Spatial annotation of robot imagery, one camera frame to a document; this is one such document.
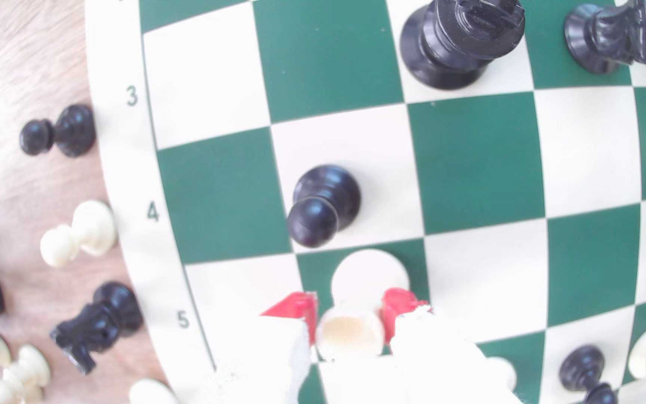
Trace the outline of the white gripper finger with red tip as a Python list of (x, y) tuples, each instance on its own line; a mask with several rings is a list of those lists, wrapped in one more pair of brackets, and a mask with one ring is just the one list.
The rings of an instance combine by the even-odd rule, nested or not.
[(523, 403), (512, 363), (486, 356), (462, 325), (410, 290), (383, 293), (382, 320), (409, 403)]
[(311, 369), (316, 292), (296, 291), (257, 316), (234, 317), (205, 403), (298, 403)]

